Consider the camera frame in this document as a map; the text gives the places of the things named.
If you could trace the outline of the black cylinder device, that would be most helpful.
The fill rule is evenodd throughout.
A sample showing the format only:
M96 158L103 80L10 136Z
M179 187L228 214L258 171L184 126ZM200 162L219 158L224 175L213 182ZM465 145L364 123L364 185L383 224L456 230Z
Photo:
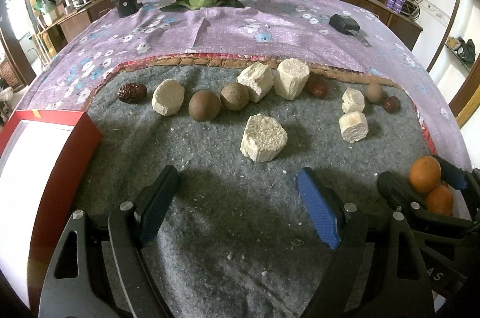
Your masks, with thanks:
M126 18L137 13L143 7L138 0L112 0L120 18Z

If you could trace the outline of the white chunk small upper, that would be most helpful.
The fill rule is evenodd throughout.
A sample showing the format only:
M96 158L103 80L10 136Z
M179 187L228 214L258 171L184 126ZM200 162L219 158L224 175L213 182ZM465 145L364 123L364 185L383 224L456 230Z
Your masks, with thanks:
M342 96L343 113L363 112L365 108L364 94L354 88L347 88Z

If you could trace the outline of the dark red jujube middle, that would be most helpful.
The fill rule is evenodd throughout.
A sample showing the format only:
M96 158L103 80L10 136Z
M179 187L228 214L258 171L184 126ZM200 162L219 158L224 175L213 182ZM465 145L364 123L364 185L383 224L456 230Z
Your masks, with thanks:
M328 96L329 88L326 81L316 73L311 72L305 84L305 89L317 99L325 99Z

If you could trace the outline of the purple bottle right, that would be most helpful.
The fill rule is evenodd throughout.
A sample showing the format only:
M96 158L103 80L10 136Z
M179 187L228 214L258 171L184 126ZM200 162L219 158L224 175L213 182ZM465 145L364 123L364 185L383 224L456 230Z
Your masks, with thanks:
M402 11L402 8L403 8L405 2L406 2L406 0L395 0L394 5L393 5L393 10L396 13L400 13Z

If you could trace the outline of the white chunk front large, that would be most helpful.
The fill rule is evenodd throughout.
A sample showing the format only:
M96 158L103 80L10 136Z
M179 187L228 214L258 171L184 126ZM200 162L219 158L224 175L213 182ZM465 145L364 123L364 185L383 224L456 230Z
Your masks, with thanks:
M258 113L247 120L240 151L254 162L268 162L286 147L287 141L287 131L275 118Z

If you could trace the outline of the dark red jujube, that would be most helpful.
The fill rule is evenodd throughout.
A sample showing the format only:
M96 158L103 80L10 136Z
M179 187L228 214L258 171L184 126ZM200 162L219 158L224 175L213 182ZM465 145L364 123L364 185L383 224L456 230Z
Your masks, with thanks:
M118 89L116 99L126 104L138 104L147 97L147 87L140 83L125 83Z
M325 99L328 96L329 88L326 81L316 73L311 72L305 84L305 89L317 99Z
M400 99L397 96L386 97L382 106L386 112L396 113L400 109Z

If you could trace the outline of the orange tangerine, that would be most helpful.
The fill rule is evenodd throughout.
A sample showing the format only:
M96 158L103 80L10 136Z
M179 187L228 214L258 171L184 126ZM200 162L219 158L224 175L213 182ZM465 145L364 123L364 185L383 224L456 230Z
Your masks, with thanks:
M439 185L433 189L426 197L425 204L427 210L443 216L451 216L453 211L453 196L448 186Z
M439 162L432 156L423 156L416 159L410 167L408 181L417 193L430 193L441 181Z

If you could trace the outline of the brown round fruit large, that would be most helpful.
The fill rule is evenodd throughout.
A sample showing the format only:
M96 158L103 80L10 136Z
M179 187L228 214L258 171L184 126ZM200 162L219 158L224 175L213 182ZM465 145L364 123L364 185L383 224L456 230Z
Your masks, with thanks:
M209 90L197 91L190 99L188 112L197 122L208 122L217 117L221 110L218 96Z

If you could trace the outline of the red white box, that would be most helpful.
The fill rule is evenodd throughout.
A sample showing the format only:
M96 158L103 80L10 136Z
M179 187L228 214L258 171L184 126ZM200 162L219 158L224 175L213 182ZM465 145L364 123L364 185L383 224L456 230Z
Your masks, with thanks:
M101 138L76 110L16 110L1 129L1 272L33 312Z

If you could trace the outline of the white chunk tilted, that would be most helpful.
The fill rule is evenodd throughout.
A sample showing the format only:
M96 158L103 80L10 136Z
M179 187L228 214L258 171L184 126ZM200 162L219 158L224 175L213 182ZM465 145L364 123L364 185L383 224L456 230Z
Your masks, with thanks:
M249 93L250 101L258 103L273 87L273 74L269 66L256 62L244 69L237 78Z

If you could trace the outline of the white chunk small lower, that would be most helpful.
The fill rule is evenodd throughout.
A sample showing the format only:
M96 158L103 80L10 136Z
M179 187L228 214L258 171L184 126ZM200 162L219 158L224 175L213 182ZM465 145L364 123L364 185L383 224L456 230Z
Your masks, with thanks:
M358 111L343 114L338 119L343 140L353 144L364 139L368 134L366 116Z

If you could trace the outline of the white chunk small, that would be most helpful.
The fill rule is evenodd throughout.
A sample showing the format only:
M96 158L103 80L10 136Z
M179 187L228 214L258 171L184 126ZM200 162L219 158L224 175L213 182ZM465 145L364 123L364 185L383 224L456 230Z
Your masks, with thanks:
M338 119L343 140L353 144L364 139L368 134L366 116L358 111L343 114Z
M347 88L342 96L343 113L363 112L365 108L364 94L354 88Z

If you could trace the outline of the grey felt mat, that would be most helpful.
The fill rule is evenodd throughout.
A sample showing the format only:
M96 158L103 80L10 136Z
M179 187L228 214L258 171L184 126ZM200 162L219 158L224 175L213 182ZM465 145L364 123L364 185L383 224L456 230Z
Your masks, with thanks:
M154 66L123 72L106 83L89 106L102 141L81 183L78 208L95 215L136 197L166 165L181 177L160 232L143 249L152 277L176 317L298 317L320 283L332 253L320 241L295 186L298 171L312 168L345 202L383 216L389 208L377 175L408 174L428 154L410 99L399 89L398 113L365 110L369 131L349 144L338 119L346 85L329 82L329 96L303 93L288 101L274 92L241 111L222 111L196 122L187 108L162 117L150 102L116 99L125 83L149 90L174 79L192 96L219 91L236 70ZM250 116L275 118L286 147L268 162L242 155Z

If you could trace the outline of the dark red jujube right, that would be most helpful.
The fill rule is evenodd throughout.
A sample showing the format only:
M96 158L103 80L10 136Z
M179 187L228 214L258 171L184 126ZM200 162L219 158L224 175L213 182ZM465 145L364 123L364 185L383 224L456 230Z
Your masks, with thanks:
M396 113L400 109L400 99L397 96L386 97L382 106L386 112Z

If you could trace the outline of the small brown round fruit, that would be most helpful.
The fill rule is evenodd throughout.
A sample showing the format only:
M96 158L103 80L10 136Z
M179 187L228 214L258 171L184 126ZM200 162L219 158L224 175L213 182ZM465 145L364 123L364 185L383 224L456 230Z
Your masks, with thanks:
M378 83L370 83L364 90L365 98L372 104L379 104L384 99L385 92Z

